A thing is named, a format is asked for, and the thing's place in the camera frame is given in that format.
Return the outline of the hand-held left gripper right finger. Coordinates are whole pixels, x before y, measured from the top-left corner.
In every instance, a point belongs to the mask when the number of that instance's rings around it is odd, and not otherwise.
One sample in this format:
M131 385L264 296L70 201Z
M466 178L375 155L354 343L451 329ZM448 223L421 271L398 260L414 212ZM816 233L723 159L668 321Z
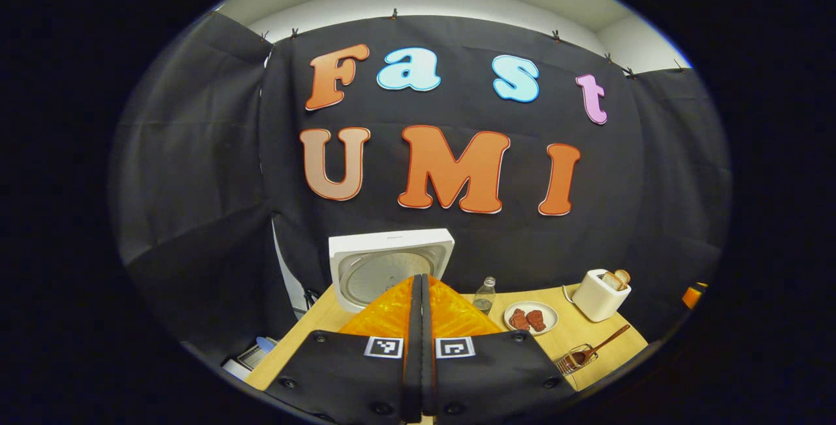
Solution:
M438 424L534 424L566 407L575 390L523 330L472 335L466 313L485 320L459 294L421 277L421 412Z

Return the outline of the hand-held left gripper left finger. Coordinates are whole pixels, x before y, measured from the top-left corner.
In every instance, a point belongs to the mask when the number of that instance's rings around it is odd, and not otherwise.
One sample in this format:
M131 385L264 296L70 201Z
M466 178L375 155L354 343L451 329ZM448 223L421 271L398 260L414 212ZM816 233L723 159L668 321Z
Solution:
M265 392L336 424L404 424L422 419L424 276L407 289L406 335L314 330Z

